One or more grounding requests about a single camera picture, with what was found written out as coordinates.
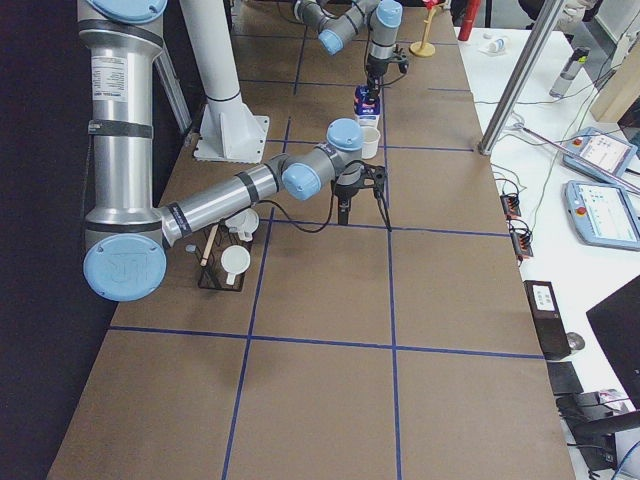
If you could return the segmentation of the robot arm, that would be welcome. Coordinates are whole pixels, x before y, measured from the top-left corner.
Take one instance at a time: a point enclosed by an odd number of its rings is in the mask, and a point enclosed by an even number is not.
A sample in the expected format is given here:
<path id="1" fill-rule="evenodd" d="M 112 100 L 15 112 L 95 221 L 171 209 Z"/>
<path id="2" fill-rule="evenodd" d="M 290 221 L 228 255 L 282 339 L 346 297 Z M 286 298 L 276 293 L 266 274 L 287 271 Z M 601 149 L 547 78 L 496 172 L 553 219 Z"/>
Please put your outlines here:
<path id="1" fill-rule="evenodd" d="M 280 191 L 306 200 L 351 174 L 362 157 L 363 132 L 349 118 L 333 121 L 326 139 L 303 155 L 263 156 L 269 128 L 239 86 L 224 5 L 185 1 L 187 34 L 206 94 L 199 132 L 187 132 L 175 166 L 189 160 L 235 164 L 226 180 L 176 198 L 171 175 L 153 200 L 153 70 L 166 59 L 163 1 L 81 1 L 77 26 L 91 55 L 95 204 L 84 221 L 84 277 L 103 298 L 127 302 L 153 293 L 178 240 L 266 201 Z"/>
<path id="2" fill-rule="evenodd" d="M 330 55 L 340 52 L 362 31 L 369 46 L 364 68 L 370 102 L 377 102 L 390 64 L 397 64 L 402 75 L 408 71 L 408 60 L 397 45 L 403 6 L 398 1 L 352 1 L 342 15 L 334 16 L 324 9 L 326 1 L 294 1 L 295 18 L 318 33 L 318 39 Z"/>

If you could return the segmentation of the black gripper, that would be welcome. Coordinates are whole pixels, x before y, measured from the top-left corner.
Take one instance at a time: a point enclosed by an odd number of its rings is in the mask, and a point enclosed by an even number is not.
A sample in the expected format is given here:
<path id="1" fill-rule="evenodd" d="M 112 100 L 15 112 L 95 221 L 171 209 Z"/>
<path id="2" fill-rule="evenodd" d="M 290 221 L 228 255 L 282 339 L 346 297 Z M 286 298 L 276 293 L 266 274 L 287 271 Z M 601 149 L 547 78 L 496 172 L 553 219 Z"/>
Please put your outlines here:
<path id="1" fill-rule="evenodd" d="M 333 193 L 337 198 L 337 224 L 348 225 L 351 200 L 362 184 L 363 168 L 349 167 L 334 182 Z"/>
<path id="2" fill-rule="evenodd" d="M 380 80 L 388 70 L 387 59 L 380 59 L 368 55 L 365 62 L 367 76 L 367 98 L 378 99 L 380 94 Z"/>

